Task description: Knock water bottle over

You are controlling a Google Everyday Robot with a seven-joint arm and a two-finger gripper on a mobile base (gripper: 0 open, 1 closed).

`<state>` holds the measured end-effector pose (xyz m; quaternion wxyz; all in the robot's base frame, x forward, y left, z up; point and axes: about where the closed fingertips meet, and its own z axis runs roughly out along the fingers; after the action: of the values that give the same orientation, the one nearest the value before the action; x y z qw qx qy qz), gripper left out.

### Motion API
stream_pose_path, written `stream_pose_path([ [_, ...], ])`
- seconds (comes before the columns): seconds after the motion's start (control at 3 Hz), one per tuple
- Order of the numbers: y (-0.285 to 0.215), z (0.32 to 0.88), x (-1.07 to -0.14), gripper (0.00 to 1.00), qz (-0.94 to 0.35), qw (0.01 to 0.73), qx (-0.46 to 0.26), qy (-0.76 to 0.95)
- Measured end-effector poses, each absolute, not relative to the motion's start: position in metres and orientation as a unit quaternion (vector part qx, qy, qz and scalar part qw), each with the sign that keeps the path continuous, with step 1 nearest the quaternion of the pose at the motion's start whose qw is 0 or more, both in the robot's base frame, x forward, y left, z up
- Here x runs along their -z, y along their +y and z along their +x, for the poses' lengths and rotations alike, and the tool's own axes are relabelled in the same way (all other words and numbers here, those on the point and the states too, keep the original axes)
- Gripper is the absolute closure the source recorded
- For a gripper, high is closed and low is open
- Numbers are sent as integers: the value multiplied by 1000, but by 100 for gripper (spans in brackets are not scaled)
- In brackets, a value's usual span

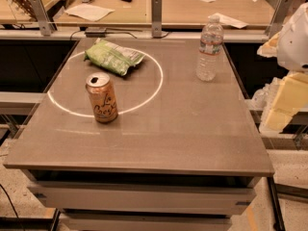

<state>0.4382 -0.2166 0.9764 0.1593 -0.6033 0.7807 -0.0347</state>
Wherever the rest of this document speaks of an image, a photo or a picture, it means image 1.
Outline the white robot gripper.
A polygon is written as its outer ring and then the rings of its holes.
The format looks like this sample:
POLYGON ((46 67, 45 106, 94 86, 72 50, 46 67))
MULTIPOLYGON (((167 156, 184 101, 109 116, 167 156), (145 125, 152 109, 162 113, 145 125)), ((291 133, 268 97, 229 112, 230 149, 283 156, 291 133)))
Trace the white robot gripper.
MULTIPOLYGON (((261 45, 257 54, 265 58, 277 56, 280 66, 291 71, 308 70, 308 3, 296 12, 276 33, 261 45)), ((264 119, 266 133, 281 133, 304 106, 308 104, 308 75, 292 72, 280 82, 264 119)))

